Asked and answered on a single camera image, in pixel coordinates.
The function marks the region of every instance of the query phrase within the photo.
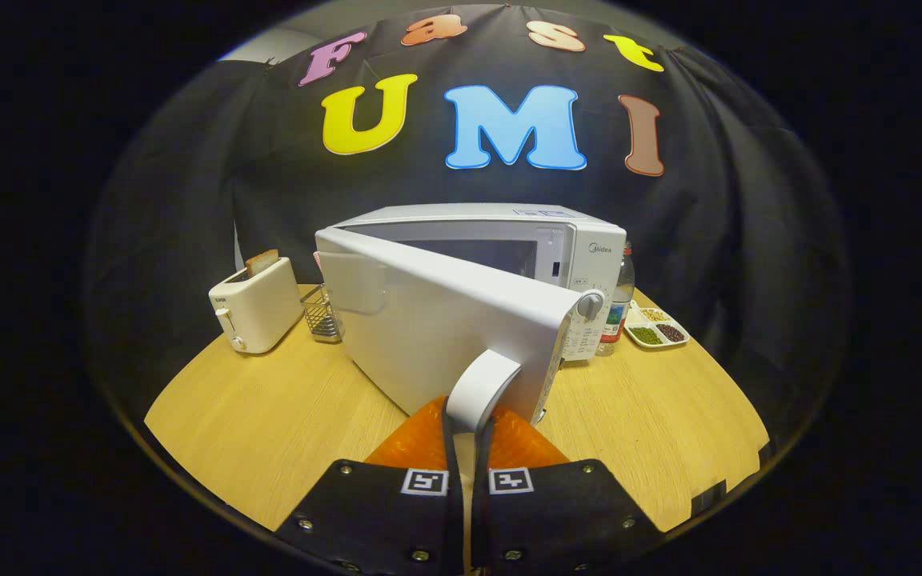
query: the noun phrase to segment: metal wire basket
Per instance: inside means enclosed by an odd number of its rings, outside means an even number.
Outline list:
[[[340,329],[330,307],[326,285],[319,284],[312,288],[301,298],[301,303],[304,305],[304,321],[308,324],[311,337],[316,342],[340,342]]]

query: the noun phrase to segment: toaster lever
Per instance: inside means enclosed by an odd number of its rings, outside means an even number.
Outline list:
[[[215,311],[215,317],[219,318],[219,324],[222,326],[222,331],[227,334],[235,334],[234,331],[234,321],[230,319],[230,309],[219,309]]]

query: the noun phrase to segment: letter m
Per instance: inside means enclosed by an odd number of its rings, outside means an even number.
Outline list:
[[[483,132],[504,164],[515,164],[528,135],[535,131],[535,147],[528,163],[537,168],[581,170],[586,157],[575,144],[571,103],[579,95],[561,86],[536,86],[528,91],[517,112],[511,112],[500,96],[485,86],[461,86],[444,95],[457,110],[454,152],[447,156],[450,168],[482,168],[490,155],[479,145]]]

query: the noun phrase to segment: wooden table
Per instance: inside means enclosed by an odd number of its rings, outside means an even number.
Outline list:
[[[571,460],[607,464],[662,531],[691,517],[692,497],[755,473],[768,442],[753,405],[695,339],[644,350],[623,335],[611,357],[564,364],[546,409],[538,430]],[[202,485],[275,531],[330,462],[365,459],[406,418],[342,343],[315,342],[301,320],[260,356],[216,338],[144,423]]]

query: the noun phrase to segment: microwave knob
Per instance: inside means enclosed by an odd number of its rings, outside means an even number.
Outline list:
[[[589,322],[596,319],[596,315],[603,309],[603,292],[599,290],[586,290],[579,299],[578,306],[579,316],[586,318]]]

